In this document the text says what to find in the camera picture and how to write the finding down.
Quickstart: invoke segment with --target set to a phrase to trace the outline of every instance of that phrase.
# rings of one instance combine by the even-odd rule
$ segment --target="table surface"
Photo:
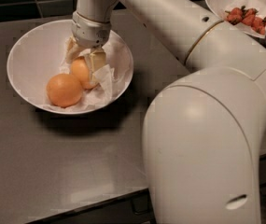
[[[65,18],[0,23],[0,224],[39,220],[146,189],[144,115],[162,88],[189,73],[127,10],[117,10],[113,30],[134,59],[128,90],[85,116],[38,110],[11,88],[7,56],[29,30]]]

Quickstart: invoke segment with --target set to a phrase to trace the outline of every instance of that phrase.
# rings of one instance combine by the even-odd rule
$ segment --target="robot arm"
[[[78,0],[74,37],[103,45],[118,0]],[[143,154],[158,223],[260,223],[266,49],[189,0],[119,0],[191,75],[158,95]]]

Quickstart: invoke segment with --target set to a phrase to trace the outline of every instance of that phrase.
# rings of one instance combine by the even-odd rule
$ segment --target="countertop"
[[[7,56],[26,32],[61,19],[70,17],[0,23],[0,224],[39,220],[146,189],[144,115],[162,88],[189,73],[127,10],[117,10],[113,30],[134,59],[128,90],[84,116],[36,109],[11,88]]]

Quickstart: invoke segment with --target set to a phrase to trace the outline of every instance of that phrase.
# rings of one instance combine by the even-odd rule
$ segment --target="orange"
[[[71,74],[79,79],[84,89],[92,89],[98,84],[97,82],[91,81],[92,72],[87,66],[85,58],[83,56],[79,56],[74,59],[71,64],[70,71]]]
[[[59,107],[75,105],[83,95],[79,80],[71,74],[59,74],[52,77],[47,85],[50,101]]]

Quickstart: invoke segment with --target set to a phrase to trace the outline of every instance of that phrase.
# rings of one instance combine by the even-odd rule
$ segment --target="table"
[[[130,12],[116,10],[113,30],[134,59],[128,90],[84,116],[36,109],[11,88],[7,56],[27,31],[70,18],[0,23],[0,224],[39,220],[146,189],[144,115],[162,88],[189,73]]]

